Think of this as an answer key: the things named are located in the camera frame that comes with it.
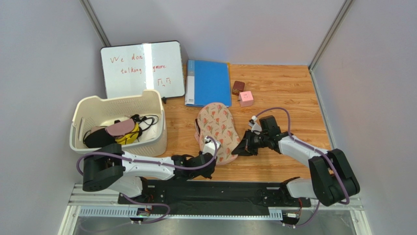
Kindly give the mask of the floral pink laundry bag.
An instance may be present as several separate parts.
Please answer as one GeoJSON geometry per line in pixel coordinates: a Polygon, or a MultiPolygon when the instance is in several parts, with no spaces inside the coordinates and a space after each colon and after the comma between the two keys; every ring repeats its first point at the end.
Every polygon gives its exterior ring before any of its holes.
{"type": "Polygon", "coordinates": [[[235,126],[234,118],[229,109],[219,102],[206,105],[195,119],[195,138],[200,150],[204,149],[205,137],[213,137],[220,147],[217,153],[217,165],[226,165],[237,158],[232,151],[241,141],[235,126]]]}

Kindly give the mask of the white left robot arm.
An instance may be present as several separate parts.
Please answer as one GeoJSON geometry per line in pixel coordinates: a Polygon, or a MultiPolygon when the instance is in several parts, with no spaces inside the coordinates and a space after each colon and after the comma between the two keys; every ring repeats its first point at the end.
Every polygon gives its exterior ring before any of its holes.
{"type": "Polygon", "coordinates": [[[216,166],[225,163],[238,142],[226,144],[217,138],[205,136],[199,155],[173,155],[155,158],[123,151],[121,144],[111,143],[86,153],[76,162],[83,177],[83,191],[104,189],[118,191],[134,198],[146,192],[145,178],[163,181],[188,181],[196,177],[211,179],[216,166]]]}

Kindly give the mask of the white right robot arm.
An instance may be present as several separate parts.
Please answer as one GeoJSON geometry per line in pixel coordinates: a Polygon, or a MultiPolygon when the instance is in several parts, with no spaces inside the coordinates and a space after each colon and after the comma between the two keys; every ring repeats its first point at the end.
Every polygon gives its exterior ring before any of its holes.
{"type": "Polygon", "coordinates": [[[359,182],[342,150],[317,148],[283,132],[274,116],[262,117],[260,123],[256,121],[256,116],[250,119],[251,129],[245,132],[233,153],[253,156],[260,148],[269,148],[308,167],[310,179],[295,177],[283,182],[284,194],[292,198],[314,198],[324,206],[331,206],[347,204],[351,196],[360,192],[359,182]]]}

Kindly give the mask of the pink bra in basket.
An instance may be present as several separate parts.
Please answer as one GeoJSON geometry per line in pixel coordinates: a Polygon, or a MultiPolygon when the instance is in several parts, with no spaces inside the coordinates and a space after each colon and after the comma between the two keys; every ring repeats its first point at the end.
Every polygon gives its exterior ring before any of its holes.
{"type": "Polygon", "coordinates": [[[105,131],[112,137],[118,138],[123,137],[127,133],[130,133],[135,128],[135,122],[129,118],[125,121],[120,121],[105,127],[105,131]]]}

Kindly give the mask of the black bra in basket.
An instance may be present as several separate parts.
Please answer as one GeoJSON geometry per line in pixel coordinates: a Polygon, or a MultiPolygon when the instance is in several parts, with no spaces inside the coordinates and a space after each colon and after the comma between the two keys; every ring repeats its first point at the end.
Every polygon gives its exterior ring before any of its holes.
{"type": "Polygon", "coordinates": [[[116,140],[104,128],[94,132],[89,131],[83,137],[83,144],[87,148],[102,148],[107,145],[116,143],[116,140]]]}

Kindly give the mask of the cream plastic laundry basket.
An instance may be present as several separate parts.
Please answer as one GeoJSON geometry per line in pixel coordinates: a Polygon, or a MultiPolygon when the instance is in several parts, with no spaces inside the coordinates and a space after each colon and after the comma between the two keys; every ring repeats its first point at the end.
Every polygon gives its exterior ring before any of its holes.
{"type": "Polygon", "coordinates": [[[84,135],[95,126],[108,126],[115,120],[124,121],[133,115],[158,116],[158,122],[139,140],[123,145],[122,150],[136,155],[155,157],[167,149],[167,127],[162,98],[156,90],[144,90],[141,95],[101,99],[90,96],[79,101],[70,126],[70,148],[78,154],[96,151],[83,144],[84,135]]]}

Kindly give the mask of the pink small cube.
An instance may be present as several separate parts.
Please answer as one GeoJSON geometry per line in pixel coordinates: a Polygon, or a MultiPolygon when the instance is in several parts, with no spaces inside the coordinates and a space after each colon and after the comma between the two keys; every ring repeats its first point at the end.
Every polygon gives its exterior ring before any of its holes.
{"type": "Polygon", "coordinates": [[[240,107],[249,107],[254,103],[254,97],[251,91],[244,91],[239,93],[239,104],[240,107]]]}

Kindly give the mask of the dark red small box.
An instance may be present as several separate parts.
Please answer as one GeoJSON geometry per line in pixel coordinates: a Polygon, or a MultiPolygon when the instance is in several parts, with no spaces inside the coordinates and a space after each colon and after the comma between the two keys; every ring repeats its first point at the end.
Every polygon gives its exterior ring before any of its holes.
{"type": "Polygon", "coordinates": [[[242,81],[235,81],[232,86],[232,94],[239,95],[240,92],[243,92],[245,88],[245,83],[242,81]]]}

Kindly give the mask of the blue document folder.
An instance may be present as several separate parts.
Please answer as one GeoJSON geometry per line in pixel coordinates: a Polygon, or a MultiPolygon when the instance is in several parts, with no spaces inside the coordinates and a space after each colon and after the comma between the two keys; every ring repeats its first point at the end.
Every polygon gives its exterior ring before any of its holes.
{"type": "Polygon", "coordinates": [[[213,102],[232,105],[229,64],[188,60],[185,105],[204,107],[213,102]]]}

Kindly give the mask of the yellow garment in basket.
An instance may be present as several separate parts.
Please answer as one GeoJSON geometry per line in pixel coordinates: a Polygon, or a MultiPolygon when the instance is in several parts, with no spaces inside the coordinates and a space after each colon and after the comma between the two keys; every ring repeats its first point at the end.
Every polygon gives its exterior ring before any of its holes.
{"type": "Polygon", "coordinates": [[[127,134],[125,134],[121,138],[116,139],[116,143],[121,145],[131,144],[135,140],[137,140],[143,133],[143,130],[140,128],[138,123],[135,124],[133,130],[127,134]]]}

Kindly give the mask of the white dry-erase board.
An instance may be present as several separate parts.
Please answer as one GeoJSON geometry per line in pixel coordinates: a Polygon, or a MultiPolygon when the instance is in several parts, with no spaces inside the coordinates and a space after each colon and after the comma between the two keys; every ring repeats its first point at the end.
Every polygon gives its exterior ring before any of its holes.
{"type": "Polygon", "coordinates": [[[107,98],[156,90],[161,97],[185,95],[178,41],[103,47],[100,50],[107,98]]]}

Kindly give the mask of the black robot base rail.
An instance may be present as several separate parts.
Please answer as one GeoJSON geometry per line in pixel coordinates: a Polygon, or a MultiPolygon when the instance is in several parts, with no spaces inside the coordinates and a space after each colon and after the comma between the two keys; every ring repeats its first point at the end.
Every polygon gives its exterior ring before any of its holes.
{"type": "Polygon", "coordinates": [[[84,192],[76,185],[69,205],[81,216],[127,217],[133,221],[163,219],[254,219],[299,221],[302,212],[314,211],[311,197],[292,198],[280,183],[149,180],[143,196],[126,199],[113,190],[84,192]]]}

